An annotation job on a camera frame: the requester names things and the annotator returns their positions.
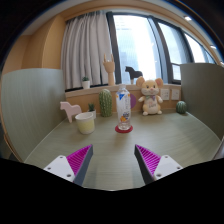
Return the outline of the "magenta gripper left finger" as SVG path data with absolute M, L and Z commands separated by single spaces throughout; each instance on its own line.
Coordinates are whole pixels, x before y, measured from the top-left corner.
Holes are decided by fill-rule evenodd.
M 90 144 L 68 156 L 59 155 L 44 170 L 81 186 L 92 156 L 93 145 Z

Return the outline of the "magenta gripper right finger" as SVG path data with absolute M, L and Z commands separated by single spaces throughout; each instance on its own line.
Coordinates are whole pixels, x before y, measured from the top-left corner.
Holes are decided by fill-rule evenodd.
M 135 145 L 134 154 L 145 184 L 150 184 L 182 169 L 182 166 L 169 155 L 159 156 L 140 145 Z

